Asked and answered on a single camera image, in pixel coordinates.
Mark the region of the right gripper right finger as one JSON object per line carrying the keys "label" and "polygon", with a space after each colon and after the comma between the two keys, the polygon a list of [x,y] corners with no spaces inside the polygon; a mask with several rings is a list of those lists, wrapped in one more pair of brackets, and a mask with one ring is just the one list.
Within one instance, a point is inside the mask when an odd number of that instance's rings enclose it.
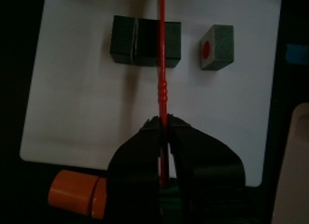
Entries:
{"label": "right gripper right finger", "polygon": [[244,224],[247,205],[241,158],[214,137],[181,118],[168,117],[186,224]]}

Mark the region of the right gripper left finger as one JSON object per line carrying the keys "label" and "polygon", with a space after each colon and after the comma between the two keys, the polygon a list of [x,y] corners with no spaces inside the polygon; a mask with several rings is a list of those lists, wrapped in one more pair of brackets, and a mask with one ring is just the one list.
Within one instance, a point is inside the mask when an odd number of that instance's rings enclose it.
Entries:
{"label": "right gripper left finger", "polygon": [[161,224],[161,122],[154,117],[118,148],[106,175],[106,224]]}

